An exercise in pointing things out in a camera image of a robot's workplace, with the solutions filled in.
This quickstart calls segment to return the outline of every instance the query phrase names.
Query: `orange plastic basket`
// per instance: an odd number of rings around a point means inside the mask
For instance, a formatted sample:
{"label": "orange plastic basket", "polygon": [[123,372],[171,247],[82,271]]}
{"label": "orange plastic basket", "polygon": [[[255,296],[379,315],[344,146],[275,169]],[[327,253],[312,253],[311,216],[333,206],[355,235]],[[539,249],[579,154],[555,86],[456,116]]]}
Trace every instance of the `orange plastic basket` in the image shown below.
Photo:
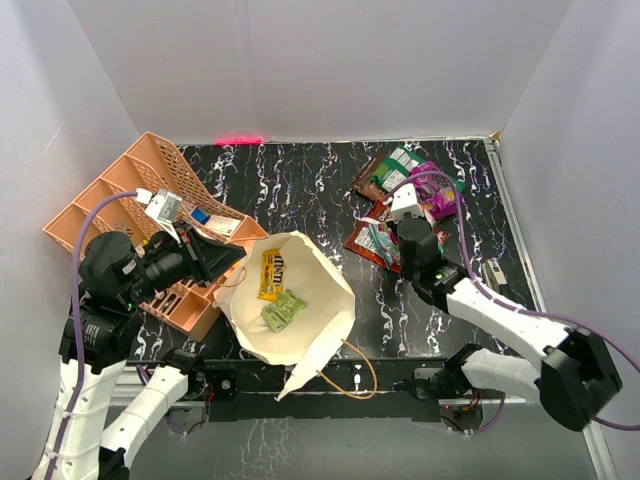
{"label": "orange plastic basket", "polygon": [[[56,215],[44,231],[65,250],[73,253],[82,223],[93,207],[114,193],[133,191],[136,188],[152,192],[166,188],[210,214],[240,220],[233,235],[225,237],[199,224],[184,206],[180,207],[178,219],[196,225],[221,242],[245,245],[247,240],[234,239],[267,236],[267,232],[253,218],[215,200],[173,143],[149,132],[142,135],[124,155]],[[132,243],[138,246],[160,228],[145,215],[142,205],[133,198],[122,198],[100,211],[87,232],[83,250],[96,235],[114,230],[126,233]],[[200,341],[220,315],[220,309],[213,306],[213,293],[225,282],[232,270],[208,288],[200,288],[192,281],[176,284],[164,292],[162,298],[156,298],[141,307]]]}

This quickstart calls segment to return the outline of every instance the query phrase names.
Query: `white paper bag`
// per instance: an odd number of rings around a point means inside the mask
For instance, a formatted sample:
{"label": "white paper bag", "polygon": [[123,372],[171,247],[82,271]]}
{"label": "white paper bag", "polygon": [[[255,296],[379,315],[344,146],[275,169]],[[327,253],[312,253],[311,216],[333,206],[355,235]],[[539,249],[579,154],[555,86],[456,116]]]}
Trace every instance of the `white paper bag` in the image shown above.
{"label": "white paper bag", "polygon": [[[275,333],[262,319],[270,302],[258,299],[262,253],[277,248],[284,261],[285,291],[307,302],[283,330]],[[217,304],[229,319],[243,348],[271,365],[295,365],[278,400],[299,389],[329,362],[351,332],[355,321],[355,295],[338,269],[300,232],[279,233],[257,240],[242,268],[236,268],[219,288]]]}

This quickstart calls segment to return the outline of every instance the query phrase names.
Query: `black marble surface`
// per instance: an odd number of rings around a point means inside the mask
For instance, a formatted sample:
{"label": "black marble surface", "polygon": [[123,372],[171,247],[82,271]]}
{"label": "black marble surface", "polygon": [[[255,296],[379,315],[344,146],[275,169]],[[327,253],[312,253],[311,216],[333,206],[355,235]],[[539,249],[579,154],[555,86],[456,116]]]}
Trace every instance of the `black marble surface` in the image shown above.
{"label": "black marble surface", "polygon": [[[446,173],[466,183],[465,232],[473,248],[473,268],[500,259],[515,300],[533,302],[509,228],[500,194],[481,140],[402,142]],[[299,230],[341,270],[356,294],[356,322],[349,339],[369,357],[446,358],[473,341],[509,353],[494,338],[469,323],[426,305],[398,275],[346,250],[343,243],[373,202],[348,185],[360,168],[399,142],[189,146],[181,150],[219,201],[253,216],[269,233]],[[457,219],[444,231],[452,235],[445,254],[460,262]],[[247,358],[226,319],[221,317],[202,342],[195,342],[147,315],[131,358],[155,360],[172,347],[206,358]],[[337,357],[356,356],[348,349]]]}

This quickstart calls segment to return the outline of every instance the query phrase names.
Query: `white wall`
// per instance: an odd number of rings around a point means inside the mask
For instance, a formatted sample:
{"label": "white wall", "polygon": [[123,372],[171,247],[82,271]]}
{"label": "white wall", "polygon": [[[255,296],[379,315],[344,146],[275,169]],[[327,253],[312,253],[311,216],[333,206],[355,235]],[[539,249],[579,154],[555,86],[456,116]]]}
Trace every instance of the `white wall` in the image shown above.
{"label": "white wall", "polygon": [[37,466],[70,256],[41,229],[137,131],[66,2],[0,0],[0,478]]}
{"label": "white wall", "polygon": [[[640,356],[640,4],[576,0],[503,133],[502,159],[552,311],[600,326]],[[640,423],[640,379],[604,418]],[[605,429],[624,479],[637,433]]]}
{"label": "white wall", "polygon": [[570,0],[69,0],[139,130],[501,130]]}

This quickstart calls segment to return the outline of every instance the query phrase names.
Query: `green snack bag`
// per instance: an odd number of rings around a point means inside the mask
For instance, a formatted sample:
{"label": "green snack bag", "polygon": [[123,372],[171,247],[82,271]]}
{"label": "green snack bag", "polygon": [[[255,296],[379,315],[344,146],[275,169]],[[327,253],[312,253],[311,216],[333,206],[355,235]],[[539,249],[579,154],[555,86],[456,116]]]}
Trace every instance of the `green snack bag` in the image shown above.
{"label": "green snack bag", "polygon": [[300,313],[300,310],[306,306],[307,302],[294,296],[291,290],[287,289],[285,293],[278,294],[274,303],[264,307],[260,315],[271,330],[278,333],[289,325],[294,317]]}
{"label": "green snack bag", "polygon": [[396,148],[373,172],[372,180],[386,193],[409,176],[409,172],[425,162],[404,147]]}

